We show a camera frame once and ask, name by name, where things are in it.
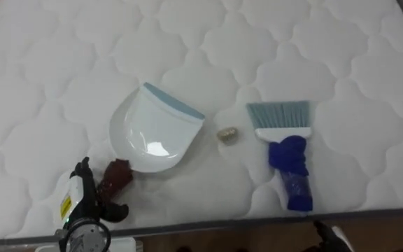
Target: white mattress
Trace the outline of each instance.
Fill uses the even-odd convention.
[[[296,215],[244,107],[260,101],[316,104],[312,214],[403,209],[394,0],[0,0],[0,238],[53,234],[56,187],[86,155],[104,170],[110,116],[144,82],[206,123],[177,167],[135,174],[112,228]]]

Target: quilted pattern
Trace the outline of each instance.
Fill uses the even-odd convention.
[[[51,235],[57,189],[151,82],[206,114],[180,164],[135,174],[111,228],[294,216],[247,102],[316,104],[314,214],[403,208],[403,14],[394,0],[0,0],[0,238]],[[240,137],[224,146],[217,130]]]

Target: floor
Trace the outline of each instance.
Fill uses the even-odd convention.
[[[403,217],[328,221],[339,225],[355,251],[403,249]],[[302,251],[320,242],[311,223],[264,225],[228,230],[205,230],[166,234],[140,239],[146,252],[173,252],[189,246],[193,252]]]

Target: blue bristles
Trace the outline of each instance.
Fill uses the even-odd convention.
[[[310,127],[309,102],[262,102],[246,104],[255,129]]]

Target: small object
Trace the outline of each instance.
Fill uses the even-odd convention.
[[[217,138],[226,145],[231,145],[237,141],[238,131],[235,127],[227,127],[217,132]]]
[[[313,200],[306,168],[306,139],[311,136],[309,102],[247,104],[248,114],[260,139],[269,142],[270,166],[278,169],[288,194],[287,208],[312,211]]]
[[[110,162],[104,172],[104,178],[97,186],[97,194],[104,202],[111,200],[131,181],[133,173],[128,160],[116,159]]]
[[[203,122],[202,113],[144,83],[114,112],[110,143],[134,171],[161,172],[180,162]]]
[[[311,136],[308,101],[246,104],[257,137],[280,142],[288,136]]]

